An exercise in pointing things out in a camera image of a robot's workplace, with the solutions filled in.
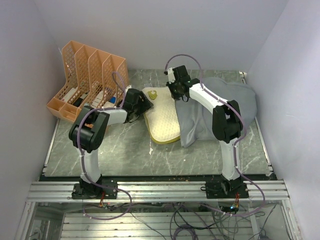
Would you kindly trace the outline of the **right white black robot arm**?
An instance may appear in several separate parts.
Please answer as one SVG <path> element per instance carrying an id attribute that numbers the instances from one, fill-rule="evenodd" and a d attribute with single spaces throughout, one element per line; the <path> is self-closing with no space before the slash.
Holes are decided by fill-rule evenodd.
<path id="1" fill-rule="evenodd" d="M 184 65 L 168 68 L 164 74 L 168 77 L 166 86 L 173 99 L 186 97 L 195 100 L 211 113 L 212 133 L 219 141 L 222 153 L 220 192 L 226 198 L 233 197 L 242 185 L 238 145 L 244 123 L 238 102 L 227 101 L 210 91 L 199 79 L 191 79 Z"/>

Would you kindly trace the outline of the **grey pillowcase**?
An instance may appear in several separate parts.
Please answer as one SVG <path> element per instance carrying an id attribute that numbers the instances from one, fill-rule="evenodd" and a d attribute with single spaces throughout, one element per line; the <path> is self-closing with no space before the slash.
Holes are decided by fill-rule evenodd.
<path id="1" fill-rule="evenodd" d="M 206 77 L 202 79 L 204 86 L 220 99 L 232 106 L 241 116 L 243 122 L 238 121 L 238 125 L 244 123 L 248 129 L 257 115 L 257 101 L 254 90 L 243 83 L 226 82 L 218 77 Z M 180 126 L 180 143 L 183 148 L 192 145 L 196 140 L 216 140 L 214 130 L 226 129 L 227 124 L 221 124 L 221 121 L 227 122 L 223 115 L 231 113 L 230 117 L 235 119 L 238 116 L 226 105 L 211 106 L 207 109 L 197 100 L 191 98 L 187 102 L 177 100 L 175 102 L 176 114 Z"/>

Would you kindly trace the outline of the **cream yellow pillow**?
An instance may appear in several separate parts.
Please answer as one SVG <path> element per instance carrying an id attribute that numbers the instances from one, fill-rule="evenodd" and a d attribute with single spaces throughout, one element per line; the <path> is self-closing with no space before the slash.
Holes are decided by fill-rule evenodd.
<path id="1" fill-rule="evenodd" d="M 159 145 L 178 141 L 180 124 L 170 90 L 167 87 L 145 87 L 142 92 L 153 104 L 143 115 L 151 140 Z"/>

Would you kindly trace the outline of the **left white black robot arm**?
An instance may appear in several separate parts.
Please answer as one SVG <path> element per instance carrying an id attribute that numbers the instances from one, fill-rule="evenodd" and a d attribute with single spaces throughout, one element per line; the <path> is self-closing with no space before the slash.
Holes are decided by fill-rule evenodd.
<path id="1" fill-rule="evenodd" d="M 98 198 L 104 188 L 99 168 L 98 150 L 108 126 L 130 123 L 153 107 L 141 91 L 129 88 L 116 106 L 93 108 L 84 106 L 69 130 L 68 137 L 76 148 L 81 166 L 79 183 L 73 187 L 72 197 Z"/>

